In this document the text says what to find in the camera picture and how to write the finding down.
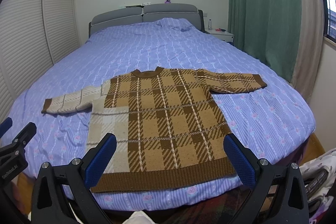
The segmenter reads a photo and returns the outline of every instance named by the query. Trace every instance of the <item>bed frame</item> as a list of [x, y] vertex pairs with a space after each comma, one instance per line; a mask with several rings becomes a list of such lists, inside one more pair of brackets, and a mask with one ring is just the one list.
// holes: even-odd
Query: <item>bed frame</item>
[[198, 30], [205, 33], [203, 11], [196, 6], [182, 3], [151, 4], [129, 7], [96, 15], [89, 23], [89, 37], [104, 28], [154, 22], [162, 18], [185, 18]]

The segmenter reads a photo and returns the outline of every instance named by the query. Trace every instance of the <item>brown collar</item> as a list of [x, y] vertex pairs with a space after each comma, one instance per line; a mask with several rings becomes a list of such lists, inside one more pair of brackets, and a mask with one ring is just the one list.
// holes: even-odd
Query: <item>brown collar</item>
[[164, 68], [156, 67], [155, 70], [148, 70], [148, 71], [139, 71], [138, 69], [132, 71], [132, 74], [138, 78], [151, 78], [156, 75], [159, 75]]

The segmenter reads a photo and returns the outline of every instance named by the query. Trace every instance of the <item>beige curtain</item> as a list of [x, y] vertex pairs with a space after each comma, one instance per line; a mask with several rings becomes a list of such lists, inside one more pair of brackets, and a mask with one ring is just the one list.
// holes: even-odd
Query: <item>beige curtain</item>
[[299, 47], [291, 84], [308, 103], [320, 61], [323, 29], [323, 0], [302, 0]]

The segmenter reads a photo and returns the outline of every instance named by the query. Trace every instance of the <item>white nightstand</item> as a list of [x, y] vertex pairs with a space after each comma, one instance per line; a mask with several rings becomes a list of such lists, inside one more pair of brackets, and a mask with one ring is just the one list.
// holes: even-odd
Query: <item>white nightstand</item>
[[212, 30], [208, 30], [208, 29], [205, 29], [206, 32], [208, 32], [209, 34], [212, 34], [214, 37], [217, 37], [219, 38], [220, 40], [223, 40], [225, 42], [229, 42], [230, 44], [233, 43], [233, 39], [234, 39], [234, 35], [232, 33], [229, 33], [229, 32], [219, 32], [219, 31], [216, 31], [215, 29], [212, 29]]

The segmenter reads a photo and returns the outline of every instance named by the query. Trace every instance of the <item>blue textured pad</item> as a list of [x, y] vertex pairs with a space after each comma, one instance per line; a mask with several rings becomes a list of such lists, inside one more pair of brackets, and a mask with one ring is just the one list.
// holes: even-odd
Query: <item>blue textured pad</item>
[[116, 148], [117, 139], [114, 135], [111, 135], [85, 170], [84, 183], [86, 188], [89, 189], [97, 185]]
[[12, 119], [7, 117], [1, 124], [0, 124], [0, 138], [10, 129], [13, 125]]
[[253, 189], [256, 184], [255, 170], [233, 139], [228, 135], [224, 137], [224, 151], [229, 157], [241, 182], [250, 189]]

